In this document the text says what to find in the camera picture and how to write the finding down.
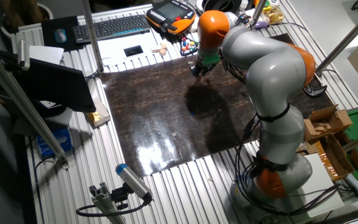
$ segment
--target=mouse pad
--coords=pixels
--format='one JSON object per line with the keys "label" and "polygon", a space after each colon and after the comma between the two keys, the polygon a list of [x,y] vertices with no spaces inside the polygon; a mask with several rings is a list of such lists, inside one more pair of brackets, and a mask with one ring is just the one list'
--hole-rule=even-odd
{"label": "mouse pad", "polygon": [[[61,19],[52,19],[41,23],[42,36],[44,38],[44,45],[49,47],[61,47],[65,52],[71,50],[80,50],[84,45],[76,45],[73,34],[73,27],[78,26],[76,16],[65,17]],[[64,29],[66,31],[67,41],[59,44],[55,40],[55,31],[57,29]]]}
{"label": "mouse pad", "polygon": [[[125,162],[139,177],[238,146],[255,115],[245,86],[221,63],[193,87],[187,63],[195,59],[101,75]],[[289,102],[304,118],[333,105],[301,90]]]}

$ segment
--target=wire bundle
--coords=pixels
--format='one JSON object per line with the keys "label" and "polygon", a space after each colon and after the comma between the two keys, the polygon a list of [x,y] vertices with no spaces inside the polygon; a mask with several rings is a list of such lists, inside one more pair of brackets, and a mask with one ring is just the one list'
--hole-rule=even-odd
{"label": "wire bundle", "polygon": [[[259,125],[259,121],[256,123],[256,125],[250,129],[250,133],[249,135],[252,134],[252,131],[257,128],[257,126]],[[267,213],[271,213],[274,215],[281,215],[281,216],[286,216],[288,217],[291,222],[292,219],[290,216],[294,216],[294,215],[300,215],[302,213],[308,212],[311,209],[317,207],[318,205],[321,205],[322,203],[324,203],[327,199],[329,199],[332,195],[334,195],[338,190],[342,190],[342,191],[350,191],[352,192],[352,189],[349,188],[348,186],[345,186],[343,184],[334,184],[333,186],[327,188],[327,189],[323,189],[323,190],[317,190],[314,192],[309,192],[307,194],[302,194],[302,195],[291,195],[291,196],[287,196],[287,197],[301,197],[304,195],[309,195],[309,194],[314,194],[316,192],[322,192],[320,195],[318,195],[315,199],[313,199],[312,201],[310,201],[309,203],[307,203],[306,205],[303,205],[302,207],[294,210],[294,211],[290,211],[290,212],[284,212],[283,210],[276,208],[274,206],[271,206],[269,204],[263,203],[259,200],[257,200],[251,193],[250,191],[250,186],[247,183],[247,180],[249,179],[249,174],[250,172],[252,172],[255,168],[255,162],[251,161],[251,164],[249,166],[247,166],[244,171],[241,172],[241,160],[240,160],[240,154],[241,154],[241,150],[244,147],[243,143],[245,142],[244,138],[243,138],[243,142],[242,144],[236,149],[236,157],[235,157],[235,172],[236,172],[236,182],[237,182],[237,186],[239,188],[240,193],[242,194],[242,196],[249,202],[251,203],[253,206],[267,212]]]}
{"label": "wire bundle", "polygon": [[228,62],[222,55],[222,50],[219,51],[220,55],[221,55],[221,59],[222,59],[222,63],[223,63],[223,69],[225,71],[229,71],[230,74],[238,79],[240,82],[242,82],[244,85],[246,84],[246,74],[244,74],[240,69],[238,69],[237,67],[233,66],[232,64],[230,64],[230,62]]}

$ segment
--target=monitor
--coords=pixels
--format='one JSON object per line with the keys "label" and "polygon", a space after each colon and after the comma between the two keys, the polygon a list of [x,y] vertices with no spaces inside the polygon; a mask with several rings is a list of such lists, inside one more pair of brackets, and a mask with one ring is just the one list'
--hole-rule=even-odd
{"label": "monitor", "polygon": [[[0,56],[17,62],[17,55],[0,50]],[[46,100],[79,112],[95,112],[96,108],[82,71],[30,59],[28,71],[13,71],[26,95],[38,101]]]}

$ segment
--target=blue object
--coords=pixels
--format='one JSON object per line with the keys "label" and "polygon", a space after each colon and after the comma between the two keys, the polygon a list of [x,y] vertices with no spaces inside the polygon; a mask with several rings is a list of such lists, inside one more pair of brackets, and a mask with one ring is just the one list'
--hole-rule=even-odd
{"label": "blue object", "polygon": [[67,42],[66,31],[64,29],[55,30],[55,40],[58,44],[64,44]]}
{"label": "blue object", "polygon": [[[73,148],[73,145],[71,143],[71,135],[67,128],[53,130],[52,134],[60,143],[60,146],[63,148],[64,151],[69,151]],[[53,155],[53,151],[49,148],[45,140],[39,135],[37,136],[37,144],[43,156]]]}
{"label": "blue object", "polygon": [[119,164],[116,168],[116,173],[119,175],[127,166],[127,164]]}

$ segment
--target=floor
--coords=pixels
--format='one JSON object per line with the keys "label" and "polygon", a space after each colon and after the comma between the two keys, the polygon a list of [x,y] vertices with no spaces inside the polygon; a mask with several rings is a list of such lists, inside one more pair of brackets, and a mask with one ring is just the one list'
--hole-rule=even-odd
{"label": "floor", "polygon": [[[358,10],[350,10],[354,2],[355,0],[291,0],[294,8],[326,55],[358,23]],[[333,63],[358,98],[358,74],[347,59],[357,46],[358,36]]]}

